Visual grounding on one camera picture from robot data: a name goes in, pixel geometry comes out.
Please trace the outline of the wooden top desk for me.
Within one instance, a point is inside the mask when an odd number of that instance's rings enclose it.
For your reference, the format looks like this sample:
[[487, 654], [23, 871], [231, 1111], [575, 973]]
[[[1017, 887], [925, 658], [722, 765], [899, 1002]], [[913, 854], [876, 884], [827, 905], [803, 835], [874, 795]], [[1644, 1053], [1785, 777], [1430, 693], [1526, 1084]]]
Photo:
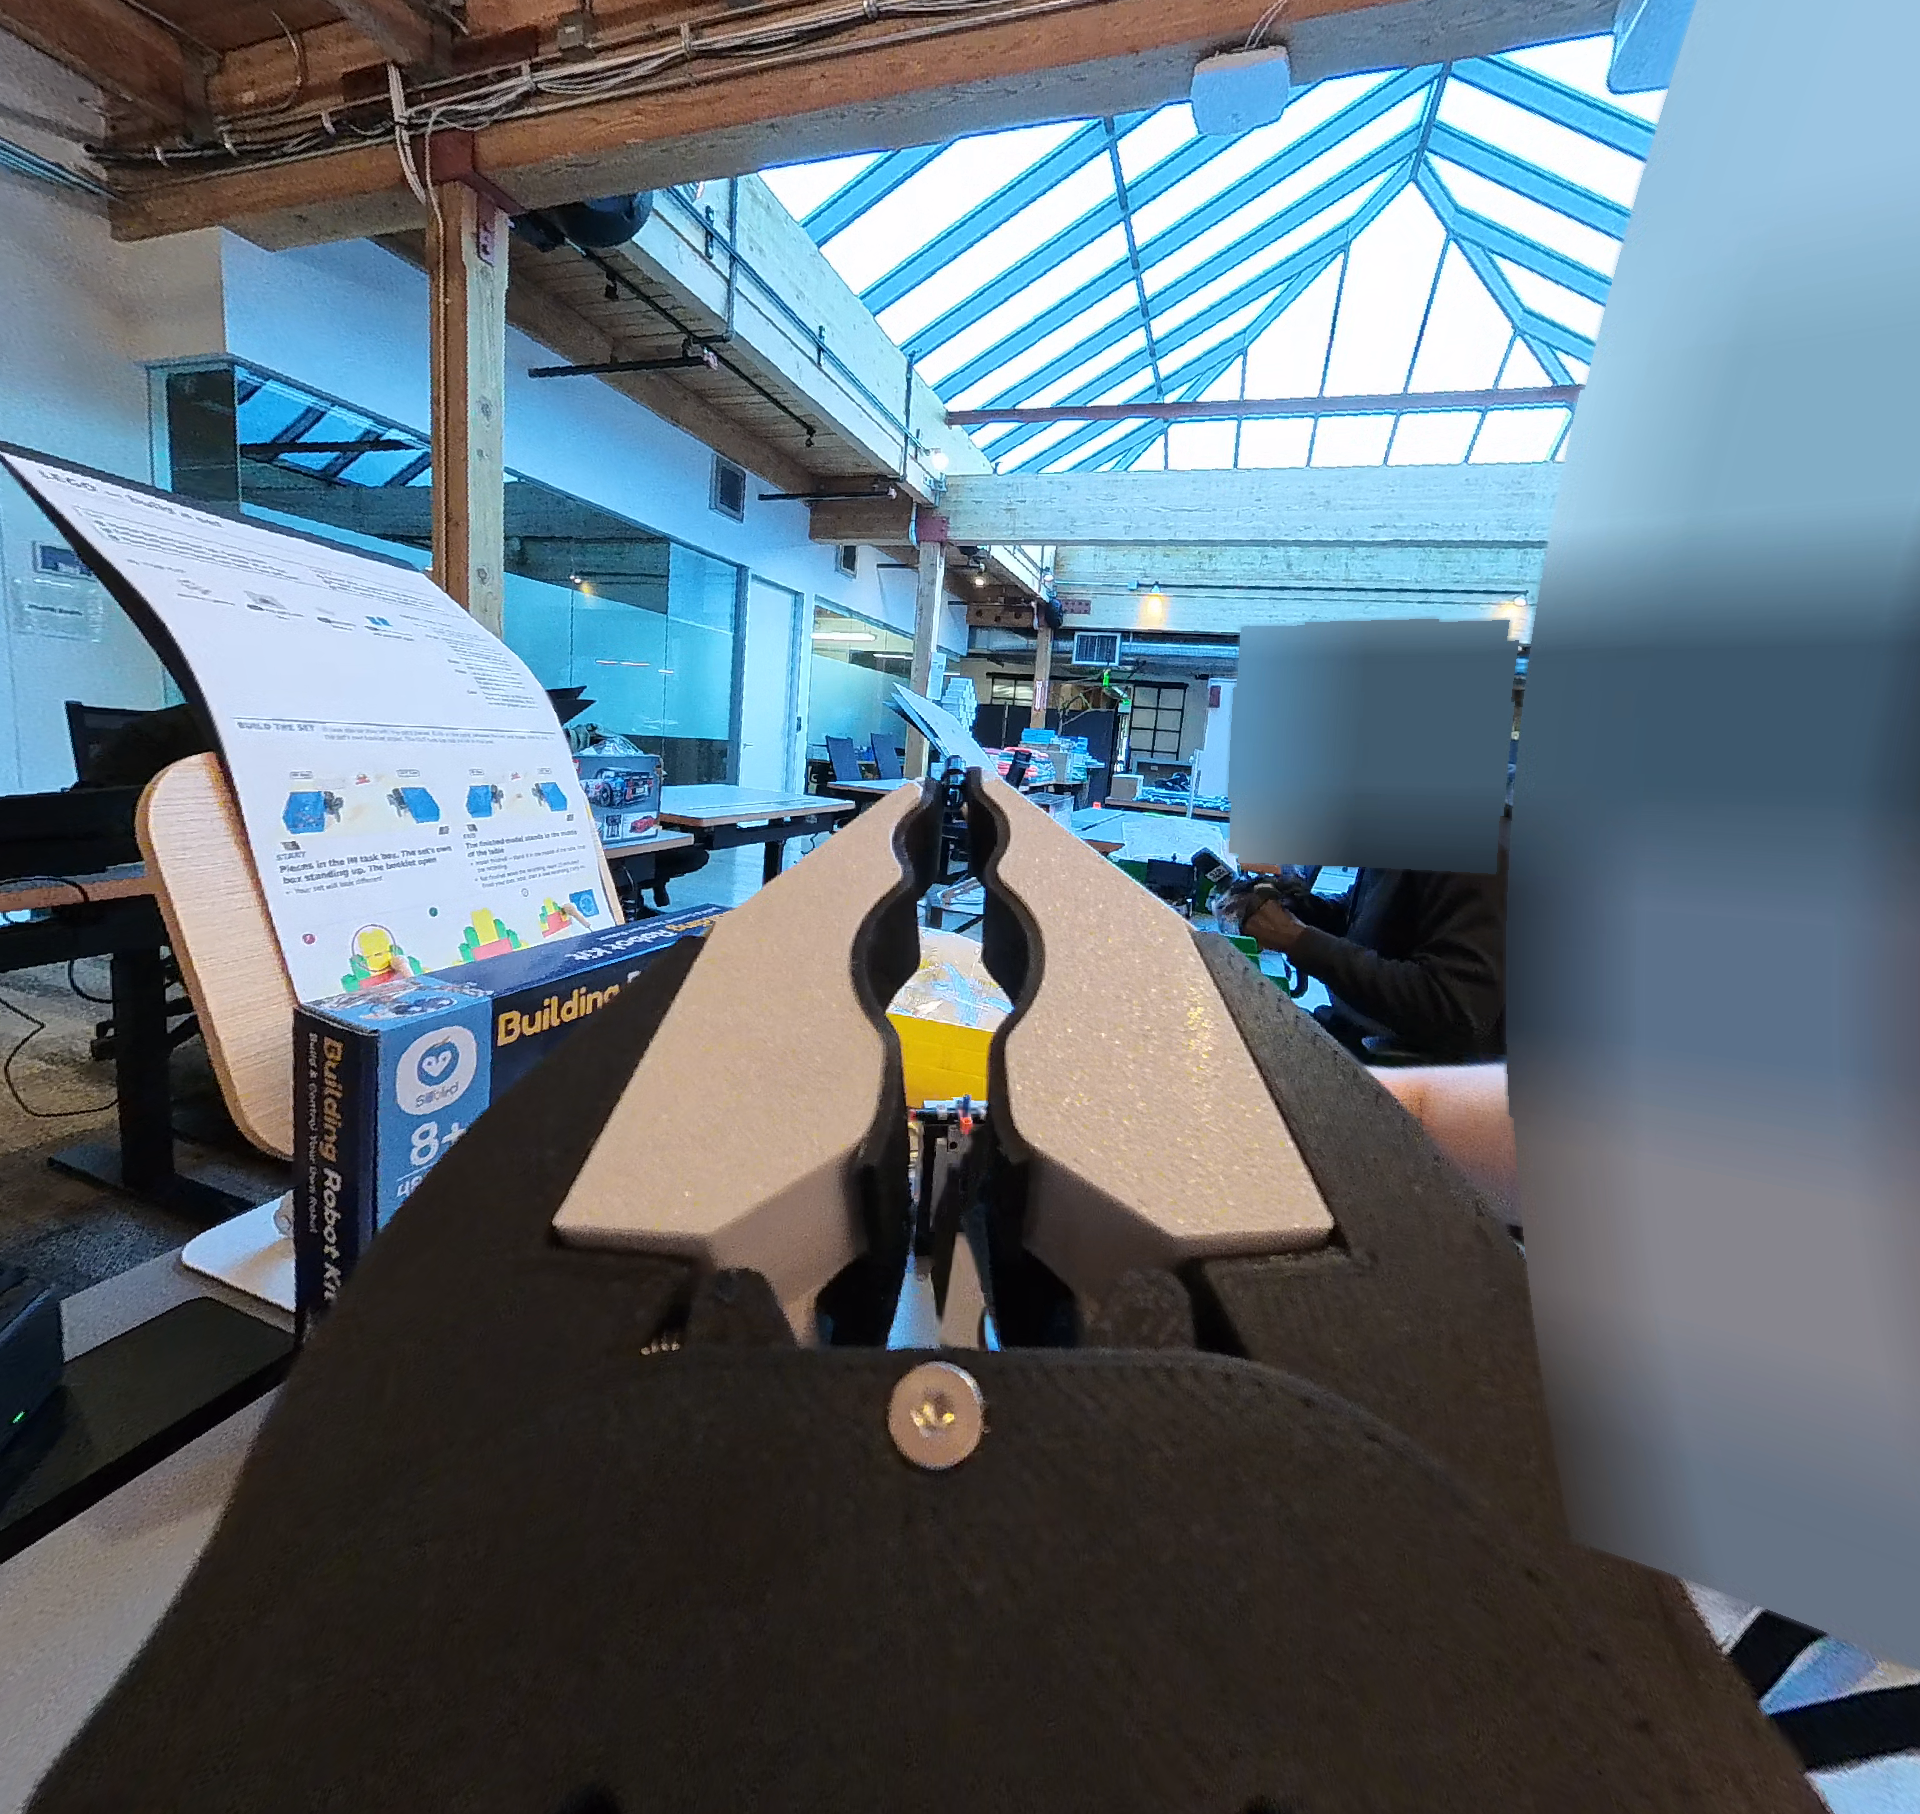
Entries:
[[660, 827], [690, 835], [696, 847], [658, 857], [655, 907], [671, 902], [671, 881], [686, 881], [698, 905], [737, 907], [780, 876], [790, 840], [811, 847], [855, 812], [857, 804], [845, 798], [734, 786], [664, 788]]

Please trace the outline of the yellow bin of clear bags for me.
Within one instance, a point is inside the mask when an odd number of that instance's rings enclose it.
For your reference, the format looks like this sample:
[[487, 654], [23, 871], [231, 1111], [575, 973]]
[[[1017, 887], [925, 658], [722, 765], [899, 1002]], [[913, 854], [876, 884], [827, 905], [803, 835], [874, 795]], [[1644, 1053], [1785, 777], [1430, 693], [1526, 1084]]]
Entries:
[[969, 1096], [973, 1104], [986, 1100], [989, 1052], [995, 1032], [888, 1018], [900, 1040], [909, 1107], [956, 1101], [962, 1096]]

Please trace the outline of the white ceiling device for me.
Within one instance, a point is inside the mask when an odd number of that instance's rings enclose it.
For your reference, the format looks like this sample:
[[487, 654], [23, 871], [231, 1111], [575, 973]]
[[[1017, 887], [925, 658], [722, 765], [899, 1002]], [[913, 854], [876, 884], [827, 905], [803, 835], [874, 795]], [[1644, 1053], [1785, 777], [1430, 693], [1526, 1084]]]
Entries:
[[1195, 134], [1237, 141], [1283, 120], [1292, 94], [1284, 44], [1238, 48], [1203, 56], [1190, 77]]

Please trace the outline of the wooden sheet stand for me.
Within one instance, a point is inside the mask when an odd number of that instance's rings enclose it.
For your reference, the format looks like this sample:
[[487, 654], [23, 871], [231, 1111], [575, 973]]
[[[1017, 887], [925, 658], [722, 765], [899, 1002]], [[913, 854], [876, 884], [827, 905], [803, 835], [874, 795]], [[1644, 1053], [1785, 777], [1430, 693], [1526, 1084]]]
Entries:
[[219, 757], [161, 769], [136, 835], [228, 1111], [251, 1145], [289, 1161], [297, 997]]

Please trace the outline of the grey office desk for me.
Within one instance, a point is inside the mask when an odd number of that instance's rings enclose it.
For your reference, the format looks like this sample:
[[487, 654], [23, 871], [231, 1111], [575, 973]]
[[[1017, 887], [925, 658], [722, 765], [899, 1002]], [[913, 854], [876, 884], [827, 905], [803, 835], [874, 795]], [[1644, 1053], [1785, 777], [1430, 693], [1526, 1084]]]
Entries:
[[2, 933], [7, 972], [99, 956], [110, 966], [117, 1145], [73, 1145], [51, 1160], [53, 1168], [119, 1187], [199, 1224], [251, 1208], [251, 1198], [179, 1175], [176, 1167], [164, 931], [151, 881], [131, 868], [82, 878], [29, 876], [4, 881], [2, 907], [42, 909], [40, 920]]

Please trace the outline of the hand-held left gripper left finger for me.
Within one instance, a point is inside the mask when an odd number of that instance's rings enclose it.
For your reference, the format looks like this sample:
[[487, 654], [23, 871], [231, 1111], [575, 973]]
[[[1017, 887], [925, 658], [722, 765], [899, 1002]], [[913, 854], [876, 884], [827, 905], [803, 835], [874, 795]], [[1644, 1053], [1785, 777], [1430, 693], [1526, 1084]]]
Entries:
[[861, 1177], [904, 1145], [885, 1009], [919, 964], [942, 822], [909, 782], [722, 915], [584, 1155], [561, 1241], [750, 1269], [803, 1343], [874, 1252]]

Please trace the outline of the black toy motor block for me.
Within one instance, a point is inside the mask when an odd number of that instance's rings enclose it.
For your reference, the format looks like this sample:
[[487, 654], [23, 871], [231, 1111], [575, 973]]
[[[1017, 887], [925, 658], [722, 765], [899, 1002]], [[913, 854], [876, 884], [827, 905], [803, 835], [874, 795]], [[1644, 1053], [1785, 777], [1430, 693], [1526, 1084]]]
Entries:
[[932, 1284], [937, 1342], [986, 1349], [989, 1290], [982, 1275], [977, 1184], [992, 1147], [986, 1107], [972, 1096], [909, 1115], [913, 1149], [913, 1254]]

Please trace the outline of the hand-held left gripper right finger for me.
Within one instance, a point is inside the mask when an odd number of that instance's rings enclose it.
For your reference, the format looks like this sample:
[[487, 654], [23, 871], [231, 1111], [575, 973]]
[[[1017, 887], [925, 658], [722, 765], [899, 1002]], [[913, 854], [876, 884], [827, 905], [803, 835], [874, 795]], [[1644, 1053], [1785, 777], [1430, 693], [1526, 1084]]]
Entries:
[[1195, 935], [1008, 784], [969, 773], [984, 964], [1011, 1002], [967, 1233], [1004, 1346], [1067, 1346], [1131, 1271], [1296, 1257], [1334, 1222]]

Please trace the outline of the black desk mat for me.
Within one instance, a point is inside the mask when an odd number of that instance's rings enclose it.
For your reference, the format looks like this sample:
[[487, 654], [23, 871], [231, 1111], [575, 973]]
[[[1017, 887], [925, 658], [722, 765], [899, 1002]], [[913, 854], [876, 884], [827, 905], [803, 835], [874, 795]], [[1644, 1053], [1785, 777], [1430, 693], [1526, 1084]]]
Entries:
[[275, 1388], [289, 1331], [204, 1298], [65, 1363], [2, 1455], [2, 1560]]

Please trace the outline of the clear plastic bags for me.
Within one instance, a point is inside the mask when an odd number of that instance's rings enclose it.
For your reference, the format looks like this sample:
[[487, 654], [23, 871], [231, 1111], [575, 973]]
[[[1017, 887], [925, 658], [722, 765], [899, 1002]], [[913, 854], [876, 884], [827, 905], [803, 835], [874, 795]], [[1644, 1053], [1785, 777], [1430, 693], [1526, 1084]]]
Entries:
[[919, 966], [889, 1003], [889, 1015], [995, 1032], [1011, 1011], [984, 966], [982, 944], [948, 931], [919, 933]]

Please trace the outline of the white instruction sheet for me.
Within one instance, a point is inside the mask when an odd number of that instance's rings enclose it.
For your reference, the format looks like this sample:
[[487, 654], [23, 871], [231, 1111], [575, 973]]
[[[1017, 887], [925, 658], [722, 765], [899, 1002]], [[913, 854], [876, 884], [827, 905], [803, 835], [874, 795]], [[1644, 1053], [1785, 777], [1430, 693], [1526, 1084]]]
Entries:
[[4, 459], [204, 712], [299, 1002], [620, 921], [552, 700], [430, 579]]

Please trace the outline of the black electronic device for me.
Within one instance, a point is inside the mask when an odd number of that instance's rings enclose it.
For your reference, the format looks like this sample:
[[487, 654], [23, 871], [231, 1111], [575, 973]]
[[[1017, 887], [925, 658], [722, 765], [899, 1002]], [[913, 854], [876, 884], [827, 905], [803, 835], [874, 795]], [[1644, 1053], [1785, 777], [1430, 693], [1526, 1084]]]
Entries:
[[61, 1298], [25, 1269], [2, 1264], [2, 1506], [61, 1443]]

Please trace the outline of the black white striped cloth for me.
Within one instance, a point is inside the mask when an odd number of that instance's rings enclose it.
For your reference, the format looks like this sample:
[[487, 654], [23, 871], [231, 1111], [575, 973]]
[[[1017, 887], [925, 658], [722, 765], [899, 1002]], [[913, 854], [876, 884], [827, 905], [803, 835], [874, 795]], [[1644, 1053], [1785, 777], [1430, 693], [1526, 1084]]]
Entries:
[[1687, 1595], [1827, 1807], [1918, 1809], [1913, 1667], [1715, 1588]]

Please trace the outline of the blue toy kit box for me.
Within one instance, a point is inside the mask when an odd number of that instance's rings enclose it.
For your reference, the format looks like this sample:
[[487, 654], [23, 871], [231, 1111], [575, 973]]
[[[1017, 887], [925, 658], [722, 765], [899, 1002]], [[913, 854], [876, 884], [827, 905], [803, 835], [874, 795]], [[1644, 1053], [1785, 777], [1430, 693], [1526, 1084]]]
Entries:
[[720, 907], [366, 984], [294, 1015], [297, 1321], [305, 1334], [396, 1205], [527, 1071]]

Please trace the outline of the person's right forearm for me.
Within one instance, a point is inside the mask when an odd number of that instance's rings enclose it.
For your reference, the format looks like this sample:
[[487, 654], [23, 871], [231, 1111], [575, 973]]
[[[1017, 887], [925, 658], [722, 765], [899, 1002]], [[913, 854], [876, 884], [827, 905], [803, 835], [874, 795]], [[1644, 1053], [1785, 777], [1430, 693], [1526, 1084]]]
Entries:
[[1506, 1105], [1504, 1062], [1373, 1066], [1370, 1073], [1493, 1205], [1499, 1220], [1518, 1224], [1516, 1135]]

